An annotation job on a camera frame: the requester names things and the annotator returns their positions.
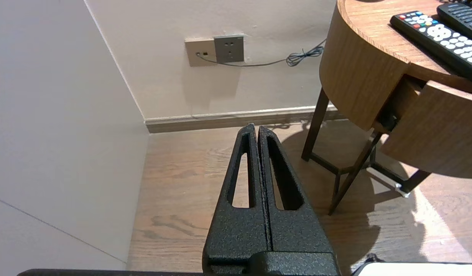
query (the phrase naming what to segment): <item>wall outlet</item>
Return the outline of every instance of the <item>wall outlet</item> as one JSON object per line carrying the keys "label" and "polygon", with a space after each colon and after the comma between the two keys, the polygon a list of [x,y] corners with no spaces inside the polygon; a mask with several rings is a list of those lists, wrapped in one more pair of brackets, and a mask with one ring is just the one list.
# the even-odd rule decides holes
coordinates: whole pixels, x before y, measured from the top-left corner
{"label": "wall outlet", "polygon": [[215,47],[213,39],[204,40],[185,40],[186,54],[188,55],[188,62],[190,66],[213,66],[216,63],[204,61],[197,56],[200,53],[204,58],[211,61],[216,61]]}
{"label": "wall outlet", "polygon": [[243,35],[216,36],[214,45],[218,63],[244,61]]}

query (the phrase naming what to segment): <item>black cable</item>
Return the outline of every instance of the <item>black cable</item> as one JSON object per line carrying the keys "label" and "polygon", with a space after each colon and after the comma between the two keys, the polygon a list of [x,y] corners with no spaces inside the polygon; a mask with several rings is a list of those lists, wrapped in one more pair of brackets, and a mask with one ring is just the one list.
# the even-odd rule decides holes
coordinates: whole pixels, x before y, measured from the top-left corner
{"label": "black cable", "polygon": [[209,59],[204,58],[200,53],[197,53],[197,56],[204,61],[208,61],[211,63],[216,63],[216,64],[222,64],[222,65],[227,65],[227,66],[234,66],[234,67],[259,67],[259,66],[267,66],[267,65],[272,65],[276,63],[280,63],[282,61],[287,62],[287,65],[290,67],[294,67],[301,63],[301,61],[304,60],[304,58],[307,58],[308,56],[312,57],[317,57],[323,54],[324,47],[321,46],[324,42],[326,41],[323,40],[321,43],[319,43],[316,47],[310,49],[307,52],[304,52],[304,49],[302,49],[302,53],[292,53],[287,58],[281,59],[279,61],[274,61],[274,62],[269,62],[269,63],[261,63],[261,64],[245,64],[245,65],[237,65],[237,64],[230,64],[230,63],[223,63],[223,62],[217,62],[217,61],[211,61]]}

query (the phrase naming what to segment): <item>wooden tabletop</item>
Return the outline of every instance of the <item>wooden tabletop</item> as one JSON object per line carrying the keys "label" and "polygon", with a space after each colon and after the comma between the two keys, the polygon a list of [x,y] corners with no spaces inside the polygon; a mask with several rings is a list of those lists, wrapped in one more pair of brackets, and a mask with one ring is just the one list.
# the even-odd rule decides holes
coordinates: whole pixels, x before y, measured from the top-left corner
{"label": "wooden tabletop", "polygon": [[472,93],[472,83],[457,76],[438,59],[413,45],[390,26],[395,14],[421,11],[436,17],[437,0],[338,0],[344,21],[364,40],[383,52],[409,63],[407,74],[419,79],[433,80]]}

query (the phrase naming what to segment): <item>baseboard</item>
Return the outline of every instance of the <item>baseboard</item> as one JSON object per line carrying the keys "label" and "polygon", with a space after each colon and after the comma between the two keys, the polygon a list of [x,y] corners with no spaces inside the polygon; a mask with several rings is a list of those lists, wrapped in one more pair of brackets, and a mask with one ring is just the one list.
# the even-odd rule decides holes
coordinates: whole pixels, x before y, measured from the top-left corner
{"label": "baseboard", "polygon": [[[250,123],[256,125],[295,123],[311,120],[314,106],[299,108],[277,108],[251,112],[228,112],[179,117],[164,117],[145,121],[150,133],[242,127]],[[331,103],[328,105],[325,120],[345,119]]]}

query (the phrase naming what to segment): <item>remote control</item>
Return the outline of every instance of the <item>remote control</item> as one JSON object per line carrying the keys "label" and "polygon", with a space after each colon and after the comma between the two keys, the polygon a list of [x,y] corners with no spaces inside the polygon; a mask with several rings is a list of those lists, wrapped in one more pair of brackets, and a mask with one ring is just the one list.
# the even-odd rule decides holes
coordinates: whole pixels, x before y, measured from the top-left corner
{"label": "remote control", "polygon": [[461,3],[447,3],[437,7],[442,22],[472,39],[472,8]]}
{"label": "remote control", "polygon": [[391,25],[472,81],[472,40],[420,11],[391,17]]}

